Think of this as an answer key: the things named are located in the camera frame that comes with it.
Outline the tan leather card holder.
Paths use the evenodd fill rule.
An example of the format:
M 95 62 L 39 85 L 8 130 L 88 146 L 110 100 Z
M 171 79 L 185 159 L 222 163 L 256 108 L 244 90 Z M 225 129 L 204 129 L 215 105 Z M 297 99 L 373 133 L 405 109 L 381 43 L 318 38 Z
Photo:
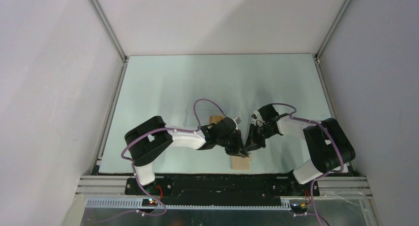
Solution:
M 230 157 L 231 169 L 235 171 L 250 170 L 251 160 L 252 160 L 251 155 L 249 155 L 248 157 L 231 156 Z

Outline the clear plastic card box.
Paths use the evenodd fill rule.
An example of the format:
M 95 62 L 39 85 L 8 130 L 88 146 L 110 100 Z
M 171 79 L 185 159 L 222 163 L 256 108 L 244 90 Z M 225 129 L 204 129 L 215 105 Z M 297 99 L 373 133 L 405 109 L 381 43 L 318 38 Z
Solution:
M 196 108 L 196 114 L 198 116 L 198 119 L 200 120 L 201 125 L 210 124 L 211 118 L 224 117 L 222 112 L 217 108 L 210 108 L 210 109 Z M 199 126 L 193 108 L 187 108 L 185 110 L 185 119 L 183 122 L 183 126 L 188 127 L 188 128 L 196 128 Z

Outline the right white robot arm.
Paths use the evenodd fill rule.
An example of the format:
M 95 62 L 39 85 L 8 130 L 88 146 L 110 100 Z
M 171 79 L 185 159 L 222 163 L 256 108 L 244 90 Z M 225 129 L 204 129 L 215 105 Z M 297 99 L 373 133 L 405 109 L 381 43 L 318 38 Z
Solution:
M 287 188 L 291 194 L 301 195 L 308 182 L 329 173 L 341 173 L 345 164 L 355 159 L 355 150 L 336 119 L 314 121 L 296 117 L 296 108 L 279 114 L 275 106 L 276 103 L 267 104 L 252 114 L 253 123 L 244 147 L 246 151 L 265 148 L 266 140 L 275 135 L 305 141 L 310 158 L 290 172 Z

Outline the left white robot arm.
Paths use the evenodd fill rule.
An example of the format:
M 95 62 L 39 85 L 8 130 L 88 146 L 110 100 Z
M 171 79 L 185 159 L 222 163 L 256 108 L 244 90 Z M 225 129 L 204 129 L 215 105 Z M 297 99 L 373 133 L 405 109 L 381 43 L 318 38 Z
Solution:
M 161 116 L 154 116 L 127 132 L 124 140 L 126 147 L 121 157 L 131 161 L 138 180 L 137 188 L 147 195 L 156 188 L 153 161 L 169 147 L 210 150 L 218 145 L 230 156 L 249 155 L 238 129 L 238 120 L 229 117 L 190 130 L 168 126 Z

